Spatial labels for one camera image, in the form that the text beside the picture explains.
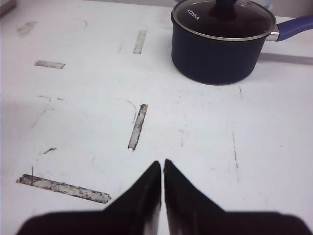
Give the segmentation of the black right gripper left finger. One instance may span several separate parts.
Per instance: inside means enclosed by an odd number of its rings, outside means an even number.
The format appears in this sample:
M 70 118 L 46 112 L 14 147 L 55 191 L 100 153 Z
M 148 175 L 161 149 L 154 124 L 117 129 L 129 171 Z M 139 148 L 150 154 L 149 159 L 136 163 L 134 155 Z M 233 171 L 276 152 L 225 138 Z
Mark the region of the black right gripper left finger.
M 52 212 L 27 220 L 20 235 L 156 235 L 161 208 L 161 168 L 154 161 L 102 211 Z

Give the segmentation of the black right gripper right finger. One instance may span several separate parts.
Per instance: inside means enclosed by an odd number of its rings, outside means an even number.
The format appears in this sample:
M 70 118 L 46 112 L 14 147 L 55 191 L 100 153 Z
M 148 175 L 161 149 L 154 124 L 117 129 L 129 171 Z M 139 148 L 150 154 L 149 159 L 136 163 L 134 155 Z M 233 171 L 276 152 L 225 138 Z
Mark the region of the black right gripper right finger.
M 309 235 L 300 218 L 269 211 L 225 211 L 172 163 L 164 163 L 164 192 L 172 235 Z

